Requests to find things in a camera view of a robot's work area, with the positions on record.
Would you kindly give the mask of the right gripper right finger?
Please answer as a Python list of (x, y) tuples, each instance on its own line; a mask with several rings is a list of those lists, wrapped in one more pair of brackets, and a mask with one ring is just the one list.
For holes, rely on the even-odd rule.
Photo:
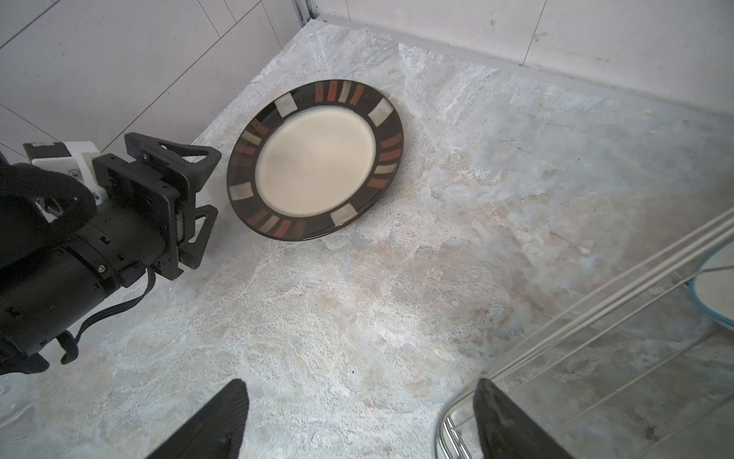
[(491, 380), (477, 382), (472, 407), (485, 459), (573, 458)]

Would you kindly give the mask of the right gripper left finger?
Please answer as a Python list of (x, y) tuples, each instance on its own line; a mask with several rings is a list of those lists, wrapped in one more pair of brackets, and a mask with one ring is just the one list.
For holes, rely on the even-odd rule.
[(243, 444), (249, 408), (246, 383), (234, 379), (148, 458), (237, 459)]

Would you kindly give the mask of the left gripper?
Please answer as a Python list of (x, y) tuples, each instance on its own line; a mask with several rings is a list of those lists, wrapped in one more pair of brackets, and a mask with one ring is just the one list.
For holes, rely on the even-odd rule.
[(137, 161), (128, 163), (113, 154), (93, 160), (109, 200), (91, 220), (91, 246), (119, 281), (133, 281), (137, 271), (147, 268), (174, 280), (183, 273), (179, 260), (198, 269), (218, 210), (212, 205), (196, 208), (194, 233), (183, 242), (187, 225), (178, 216), (189, 209), (189, 191), (202, 190), (222, 153), (140, 133), (127, 133), (124, 141), (127, 154)]

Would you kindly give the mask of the dark rimmed beige plate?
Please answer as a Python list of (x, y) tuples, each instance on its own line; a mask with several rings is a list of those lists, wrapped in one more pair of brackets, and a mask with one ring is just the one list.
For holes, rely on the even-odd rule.
[(319, 80), (281, 95), (240, 133), (227, 195), (251, 230), (279, 241), (338, 231), (388, 191), (404, 151), (403, 123), (380, 90)]

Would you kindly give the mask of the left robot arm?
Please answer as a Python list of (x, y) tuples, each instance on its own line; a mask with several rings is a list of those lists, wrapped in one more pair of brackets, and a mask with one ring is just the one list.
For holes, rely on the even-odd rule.
[(218, 212), (196, 196), (221, 161), (211, 147), (129, 133), (127, 154), (90, 142), (26, 143), (1, 165), (1, 371), (37, 374), (42, 349), (78, 357), (82, 334), (126, 312), (109, 296), (200, 266)]

